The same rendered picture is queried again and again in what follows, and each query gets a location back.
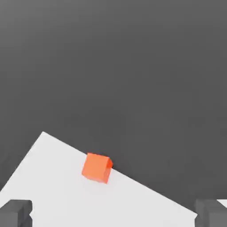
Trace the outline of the small red cube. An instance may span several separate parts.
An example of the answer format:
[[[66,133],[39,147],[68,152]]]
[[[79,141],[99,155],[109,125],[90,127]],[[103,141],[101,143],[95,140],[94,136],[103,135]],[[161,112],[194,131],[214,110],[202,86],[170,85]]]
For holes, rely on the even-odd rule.
[[[109,157],[88,153],[82,168],[82,175],[89,180],[107,184],[112,167],[113,163]]]

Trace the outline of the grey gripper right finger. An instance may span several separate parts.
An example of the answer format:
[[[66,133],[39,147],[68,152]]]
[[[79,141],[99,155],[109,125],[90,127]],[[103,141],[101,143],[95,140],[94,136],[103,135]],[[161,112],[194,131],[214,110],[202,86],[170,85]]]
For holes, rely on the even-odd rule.
[[[227,207],[217,200],[196,199],[195,227],[227,227]]]

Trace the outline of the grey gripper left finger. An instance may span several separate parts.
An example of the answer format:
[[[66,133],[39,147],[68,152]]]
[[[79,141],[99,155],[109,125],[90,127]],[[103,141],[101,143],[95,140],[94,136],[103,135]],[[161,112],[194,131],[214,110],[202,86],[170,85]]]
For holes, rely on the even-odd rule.
[[[9,200],[0,208],[0,227],[32,227],[31,200]]]

